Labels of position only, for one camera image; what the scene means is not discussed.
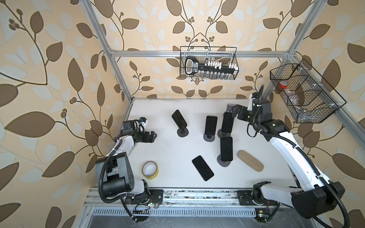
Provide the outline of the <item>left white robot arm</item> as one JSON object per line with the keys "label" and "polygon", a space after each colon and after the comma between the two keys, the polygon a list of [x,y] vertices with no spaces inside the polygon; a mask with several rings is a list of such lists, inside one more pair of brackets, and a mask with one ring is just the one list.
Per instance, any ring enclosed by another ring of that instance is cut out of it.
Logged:
{"label": "left white robot arm", "polygon": [[154,179],[159,169],[154,161],[148,161],[142,167],[144,179],[135,179],[128,154],[135,147],[136,136],[121,134],[114,138],[115,144],[111,152],[96,161],[98,192],[105,203],[112,203],[126,196],[135,204],[153,202],[154,197],[146,180]]}

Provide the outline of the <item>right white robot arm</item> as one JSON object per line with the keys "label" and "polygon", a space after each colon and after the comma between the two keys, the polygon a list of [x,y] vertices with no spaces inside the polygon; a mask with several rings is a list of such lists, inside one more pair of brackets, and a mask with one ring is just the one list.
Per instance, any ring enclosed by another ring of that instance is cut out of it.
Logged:
{"label": "right white robot arm", "polygon": [[270,181],[253,186],[252,201],[257,205],[268,201],[294,208],[305,219],[314,219],[327,228],[319,215],[339,207],[344,218],[344,228],[350,227],[348,211],[341,201],[345,188],[340,182],[328,178],[301,149],[286,124],[273,119],[271,103],[260,93],[254,93],[248,106],[235,104],[232,116],[253,127],[256,135],[262,135],[273,145],[293,171],[299,187],[278,187]]}

